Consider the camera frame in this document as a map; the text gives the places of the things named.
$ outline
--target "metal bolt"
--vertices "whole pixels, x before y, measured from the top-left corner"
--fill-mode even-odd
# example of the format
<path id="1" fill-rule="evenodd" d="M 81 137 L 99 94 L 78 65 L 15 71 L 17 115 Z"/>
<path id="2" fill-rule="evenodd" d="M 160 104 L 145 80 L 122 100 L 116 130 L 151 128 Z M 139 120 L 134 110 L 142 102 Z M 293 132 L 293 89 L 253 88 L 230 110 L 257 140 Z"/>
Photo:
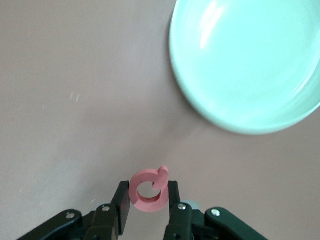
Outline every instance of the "metal bolt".
<path id="1" fill-rule="evenodd" d="M 102 206 L 102 211 L 103 212 L 108 212 L 110 210 L 109 206 Z"/>
<path id="2" fill-rule="evenodd" d="M 174 239 L 181 239 L 181 235 L 179 233 L 173 234 Z"/>
<path id="3" fill-rule="evenodd" d="M 180 210 L 186 210 L 186 209 L 187 209 L 187 206 L 186 206 L 185 204 L 183 204 L 183 203 L 179 203 L 179 204 L 178 204 L 178 209 L 180 209 Z"/>
<path id="4" fill-rule="evenodd" d="M 212 215 L 215 216 L 215 217 L 219 217 L 219 216 L 221 215 L 220 211 L 217 210 L 217 209 L 212 209 L 212 210 L 211 210 L 211 213 L 212 213 Z"/>
<path id="5" fill-rule="evenodd" d="M 74 214 L 74 213 L 69 213 L 69 212 L 68 212 L 68 213 L 66 214 L 66 217 L 65 217 L 65 218 L 66 218 L 66 219 L 73 219 L 74 217 L 75 217 L 75 214 Z"/>

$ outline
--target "pink ring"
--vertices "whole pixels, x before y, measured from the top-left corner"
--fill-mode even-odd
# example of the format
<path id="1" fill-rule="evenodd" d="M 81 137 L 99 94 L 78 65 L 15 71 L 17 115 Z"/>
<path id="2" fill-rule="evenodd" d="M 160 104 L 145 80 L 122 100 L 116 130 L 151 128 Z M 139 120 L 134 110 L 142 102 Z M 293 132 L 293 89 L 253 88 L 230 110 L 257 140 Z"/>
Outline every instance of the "pink ring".
<path id="1" fill-rule="evenodd" d="M 161 166 L 159 170 L 145 169 L 136 173 L 129 186 L 129 197 L 132 204 L 143 212 L 152 213 L 161 210 L 169 199 L 168 177 L 169 171 L 166 166 Z M 160 189 L 160 193 L 151 198 L 141 196 L 138 187 L 145 182 L 152 182 L 152 188 Z"/>

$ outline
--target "pink plastic ring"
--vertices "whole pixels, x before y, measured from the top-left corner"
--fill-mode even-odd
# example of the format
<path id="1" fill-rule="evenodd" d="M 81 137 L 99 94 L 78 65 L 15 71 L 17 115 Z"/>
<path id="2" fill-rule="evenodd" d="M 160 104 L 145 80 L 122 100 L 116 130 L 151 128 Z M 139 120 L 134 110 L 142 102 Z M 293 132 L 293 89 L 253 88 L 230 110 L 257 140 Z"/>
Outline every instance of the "pink plastic ring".
<path id="1" fill-rule="evenodd" d="M 129 197 L 132 204 L 143 212 L 152 213 L 161 210 L 169 199 L 168 177 L 169 171 L 166 166 L 160 167 L 159 170 L 145 169 L 136 173 L 129 186 Z M 141 196 L 138 187 L 145 182 L 152 182 L 152 188 L 160 189 L 160 193 L 151 198 Z"/>

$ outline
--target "light green bowl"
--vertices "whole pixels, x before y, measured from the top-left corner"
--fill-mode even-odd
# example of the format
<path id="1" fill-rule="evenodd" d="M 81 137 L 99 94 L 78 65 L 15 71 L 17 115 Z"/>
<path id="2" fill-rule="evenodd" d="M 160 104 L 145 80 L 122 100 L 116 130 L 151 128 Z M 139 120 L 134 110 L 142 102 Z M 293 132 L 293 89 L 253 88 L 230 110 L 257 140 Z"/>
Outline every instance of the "light green bowl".
<path id="1" fill-rule="evenodd" d="M 286 129 L 320 106 L 320 0 L 177 0 L 177 82 L 223 129 Z"/>

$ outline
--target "table surface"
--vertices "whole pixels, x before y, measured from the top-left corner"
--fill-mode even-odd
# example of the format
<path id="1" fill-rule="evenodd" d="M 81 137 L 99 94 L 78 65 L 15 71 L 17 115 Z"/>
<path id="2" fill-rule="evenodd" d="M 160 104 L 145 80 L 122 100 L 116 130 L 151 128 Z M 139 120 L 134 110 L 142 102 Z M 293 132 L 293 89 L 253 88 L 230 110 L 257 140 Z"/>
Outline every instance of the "table surface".
<path id="1" fill-rule="evenodd" d="M 268 239 L 319 239 L 320 111 L 262 136 L 207 122 L 171 68 L 174 6 L 0 1 L 2 239 L 66 209 L 85 215 L 161 165 L 203 211 L 224 207 Z M 120 239 L 161 240 L 168 220 L 167 207 L 132 207 Z"/>

